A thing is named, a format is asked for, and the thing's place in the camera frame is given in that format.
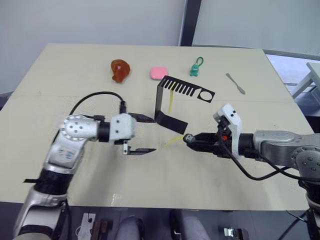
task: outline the orange toy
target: orange toy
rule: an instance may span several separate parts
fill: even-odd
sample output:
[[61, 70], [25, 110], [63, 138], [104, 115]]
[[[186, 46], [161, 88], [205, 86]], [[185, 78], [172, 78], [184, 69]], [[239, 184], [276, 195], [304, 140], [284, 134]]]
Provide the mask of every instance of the orange toy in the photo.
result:
[[111, 62], [111, 69], [113, 72], [112, 79], [117, 83], [122, 83], [122, 81], [129, 75], [130, 66], [129, 64], [121, 59], [113, 60]]

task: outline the silver utensil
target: silver utensil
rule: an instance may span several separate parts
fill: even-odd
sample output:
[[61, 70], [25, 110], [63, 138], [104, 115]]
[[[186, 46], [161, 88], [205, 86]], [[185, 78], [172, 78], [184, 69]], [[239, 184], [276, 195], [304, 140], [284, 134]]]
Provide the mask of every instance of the silver utensil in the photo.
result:
[[236, 83], [235, 80], [233, 80], [233, 78], [230, 76], [229, 73], [226, 73], [225, 75], [226, 75], [232, 82], [234, 82], [234, 84], [236, 85], [236, 88], [239, 90], [240, 93], [242, 93], [243, 95], [246, 94], [246, 91], [243, 90], [243, 89]]

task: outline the black cable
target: black cable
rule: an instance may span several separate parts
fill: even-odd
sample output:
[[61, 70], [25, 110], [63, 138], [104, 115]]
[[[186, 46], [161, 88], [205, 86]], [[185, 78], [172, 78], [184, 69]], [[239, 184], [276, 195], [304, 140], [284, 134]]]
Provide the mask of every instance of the black cable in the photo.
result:
[[71, 209], [68, 203], [68, 199], [65, 199], [65, 209], [67, 211], [67, 217], [68, 217], [68, 235], [67, 240], [72, 240], [72, 214]]
[[[126, 102], [124, 101], [124, 99], [117, 93], [113, 92], [113, 91], [98, 91], [98, 92], [93, 92], [83, 98], [81, 98], [75, 105], [74, 107], [72, 108], [72, 110], [70, 111], [69, 115], [72, 115], [74, 114], [75, 110], [77, 109], [77, 107], [79, 107], [79, 105], [84, 102], [86, 99], [88, 98], [91, 98], [93, 96], [96, 96], [96, 95], [113, 95], [113, 96], [116, 96], [121, 102], [120, 102], [120, 113], [125, 113], [127, 111], [127, 107], [126, 107]], [[54, 142], [57, 138], [59, 134], [59, 131], [57, 131], [57, 133], [55, 134], [54, 138], [53, 138], [53, 141]]]
[[72, 110], [70, 111], [69, 115], [72, 115], [72, 114], [74, 113], [74, 111], [77, 109], [77, 107], [79, 107], [79, 105], [80, 105], [83, 101], [85, 101], [86, 99], [91, 98], [91, 97], [93, 97], [93, 96], [96, 96], [96, 95], [113, 95], [113, 96], [116, 96], [121, 102], [124, 102], [123, 98], [122, 98], [119, 94], [117, 94], [117, 93], [115, 93], [115, 92], [113, 92], [113, 91], [98, 91], [98, 92], [93, 92], [93, 93], [91, 93], [91, 94], [83, 97], [82, 99], [80, 99], [80, 101], [78, 101], [78, 102], [74, 105], [74, 107], [73, 107]]
[[273, 164], [268, 158], [266, 158], [263, 155], [259, 155], [260, 158], [262, 158], [266, 163], [268, 163], [271, 167], [273, 167], [276, 171], [279, 171], [279, 173], [292, 178], [292, 179], [297, 179], [297, 180], [301, 180], [301, 181], [307, 181], [307, 182], [320, 182], [320, 178], [315, 178], [315, 177], [303, 177], [303, 176], [296, 176], [290, 173], [287, 173], [285, 171], [283, 171], [282, 169], [280, 169], [279, 167], [277, 167], [275, 164]]
[[287, 212], [288, 214], [290, 214], [292, 217], [294, 217], [294, 218], [296, 218], [296, 219], [298, 219], [298, 220], [300, 220], [300, 221], [302, 221], [302, 222], [304, 222], [304, 223], [306, 223], [306, 224], [308, 224], [308, 225], [312, 225], [313, 227], [316, 227], [318, 230], [320, 230], [320, 227], [318, 227], [316, 224], [310, 223], [309, 221], [301, 218], [300, 216], [294, 215], [293, 213], [289, 212], [288, 210], [286, 210], [286, 212]]
[[[274, 175], [280, 173], [278, 170], [273, 171], [267, 175], [261, 176], [261, 177], [255, 177], [252, 176], [250, 173], [248, 173], [244, 167], [241, 165], [241, 163], [237, 160], [237, 158], [229, 151], [229, 149], [227, 148], [227, 146], [225, 145], [223, 138], [222, 138], [222, 129], [219, 127], [218, 132], [217, 132], [218, 138], [219, 138], [219, 143], [220, 145], [223, 147], [223, 149], [226, 151], [226, 153], [230, 156], [230, 158], [232, 159], [232, 161], [236, 164], [236, 166], [241, 170], [241, 172], [248, 177], [251, 180], [255, 180], [255, 181], [262, 181], [268, 178], [273, 177]], [[290, 167], [283, 167], [281, 168], [282, 171], [289, 169]]]
[[236, 157], [229, 151], [229, 149], [227, 148], [227, 146], [225, 145], [223, 138], [222, 138], [222, 127], [218, 127], [218, 137], [219, 137], [219, 142], [222, 145], [223, 149], [229, 154], [230, 158], [233, 160], [233, 162], [237, 165], [237, 167], [241, 170], [241, 172], [243, 172], [248, 178], [255, 180], [255, 181], [261, 181], [261, 180], [265, 180], [267, 178], [270, 178], [272, 176], [274, 176], [275, 174], [283, 174], [289, 178], [292, 179], [296, 179], [296, 180], [301, 180], [301, 181], [307, 181], [307, 182], [320, 182], [320, 178], [315, 178], [315, 177], [302, 177], [302, 176], [296, 176], [290, 173], [285, 172], [286, 169], [288, 169], [287, 167], [283, 167], [283, 168], [279, 168], [277, 167], [275, 164], [273, 164], [268, 158], [266, 158], [265, 156], [259, 154], [259, 157], [262, 158], [266, 163], [268, 163], [272, 168], [275, 169], [274, 172], [263, 176], [263, 177], [254, 177], [252, 175], [250, 175], [245, 169], [244, 167], [240, 164], [240, 162], [236, 159]]
[[[305, 211], [304, 213], [302, 213], [299, 218], [303, 218], [306, 214], [307, 214], [308, 210]], [[285, 238], [285, 236], [290, 232], [290, 230], [300, 221], [299, 218], [296, 218], [291, 224], [290, 226], [288, 226], [288, 228], [282, 233], [282, 235], [278, 238], [278, 240], [282, 240]]]

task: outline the pink eraser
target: pink eraser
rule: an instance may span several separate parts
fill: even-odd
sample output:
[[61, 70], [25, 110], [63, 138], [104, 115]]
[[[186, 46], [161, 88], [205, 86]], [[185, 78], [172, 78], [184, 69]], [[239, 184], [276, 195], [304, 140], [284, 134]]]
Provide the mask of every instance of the pink eraser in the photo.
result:
[[161, 80], [165, 75], [168, 75], [168, 69], [163, 66], [154, 66], [150, 70], [150, 78], [153, 80]]

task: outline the table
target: table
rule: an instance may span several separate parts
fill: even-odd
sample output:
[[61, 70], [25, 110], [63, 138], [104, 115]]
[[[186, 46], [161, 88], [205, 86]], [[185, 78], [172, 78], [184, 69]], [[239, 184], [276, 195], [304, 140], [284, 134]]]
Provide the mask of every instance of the table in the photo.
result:
[[312, 82], [320, 89], [320, 63], [308, 62], [306, 64], [310, 69], [310, 72], [298, 83], [295, 89], [292, 91], [292, 97], [295, 99], [300, 93], [302, 93]]
[[[204, 64], [198, 77], [190, 77], [198, 56]], [[126, 60], [132, 69], [122, 84], [111, 80], [114, 59]], [[171, 76], [216, 92], [212, 103], [174, 95], [170, 115], [189, 122], [185, 133], [216, 132], [213, 114], [226, 103], [240, 114], [244, 133], [313, 133], [260, 49], [49, 44], [1, 111], [0, 181], [7, 184], [0, 186], [0, 201], [24, 201], [30, 185], [23, 180], [38, 177], [57, 128], [81, 97], [114, 91], [127, 101], [129, 112], [153, 117], [158, 84], [149, 78], [153, 66], [168, 67]], [[164, 112], [168, 99], [166, 92]], [[108, 120], [117, 114], [118, 105], [112, 96], [97, 96], [77, 113], [105, 115]], [[138, 123], [136, 137], [129, 142], [132, 148], [157, 148], [142, 156], [122, 155], [121, 147], [110, 143], [89, 142], [68, 190], [70, 204], [215, 210], [308, 207], [297, 181], [281, 175], [252, 181], [230, 160], [192, 151], [182, 141], [164, 147], [177, 136], [155, 123]], [[272, 171], [253, 159], [240, 161], [254, 175]]]

